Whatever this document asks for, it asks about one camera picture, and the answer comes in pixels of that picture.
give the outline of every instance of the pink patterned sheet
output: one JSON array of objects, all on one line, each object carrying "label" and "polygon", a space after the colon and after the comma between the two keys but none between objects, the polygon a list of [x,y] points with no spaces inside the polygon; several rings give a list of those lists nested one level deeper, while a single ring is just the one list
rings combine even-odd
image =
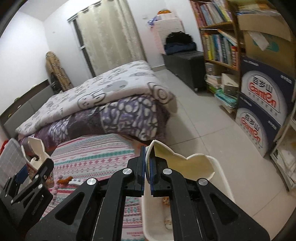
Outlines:
[{"label": "pink patterned sheet", "polygon": [[[129,159],[138,152],[139,142],[126,139],[118,134],[84,136],[60,144],[52,154],[54,180],[72,176],[73,180],[85,181],[90,177],[107,179],[127,166]],[[70,195],[76,186],[56,184],[50,189],[54,195],[43,217]],[[123,230],[123,241],[144,241],[139,199],[127,197]]]}]

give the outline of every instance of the black storage box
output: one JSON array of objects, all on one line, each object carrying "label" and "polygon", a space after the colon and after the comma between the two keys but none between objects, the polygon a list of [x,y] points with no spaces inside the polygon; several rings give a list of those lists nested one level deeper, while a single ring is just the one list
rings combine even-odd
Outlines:
[{"label": "black storage box", "polygon": [[206,72],[203,52],[188,51],[172,55],[163,54],[163,59],[166,68],[195,92],[207,87],[204,80]]}]

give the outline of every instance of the bed headboard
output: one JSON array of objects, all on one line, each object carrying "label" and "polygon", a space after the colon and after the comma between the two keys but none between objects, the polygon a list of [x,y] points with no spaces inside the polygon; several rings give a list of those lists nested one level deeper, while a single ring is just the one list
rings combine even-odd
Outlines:
[{"label": "bed headboard", "polygon": [[16,99],[0,115],[0,125],[8,138],[16,138],[15,129],[29,119],[48,99],[54,95],[48,80],[31,88],[27,93]]}]

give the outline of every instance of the metal screw cap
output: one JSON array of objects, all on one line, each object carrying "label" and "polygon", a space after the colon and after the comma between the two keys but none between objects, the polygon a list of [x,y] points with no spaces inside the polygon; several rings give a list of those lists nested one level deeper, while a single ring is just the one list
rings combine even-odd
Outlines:
[{"label": "metal screw cap", "polygon": [[201,178],[198,180],[199,185],[206,186],[208,184],[207,179]]},{"label": "metal screw cap", "polygon": [[166,174],[166,175],[169,175],[169,174],[172,174],[172,170],[169,169],[169,168],[166,168],[166,169],[163,169],[163,173]]},{"label": "metal screw cap", "polygon": [[96,179],[95,178],[90,178],[87,180],[86,182],[88,185],[93,185],[93,184],[96,184]]},{"label": "metal screw cap", "polygon": [[132,170],[130,168],[125,168],[122,170],[123,174],[128,175],[132,173]]}]

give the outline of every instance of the curtain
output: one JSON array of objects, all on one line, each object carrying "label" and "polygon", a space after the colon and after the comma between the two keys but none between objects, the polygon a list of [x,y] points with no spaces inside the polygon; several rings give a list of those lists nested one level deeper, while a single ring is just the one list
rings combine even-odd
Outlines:
[{"label": "curtain", "polygon": [[77,23],[96,75],[145,60],[126,0],[102,0],[78,13]]}]

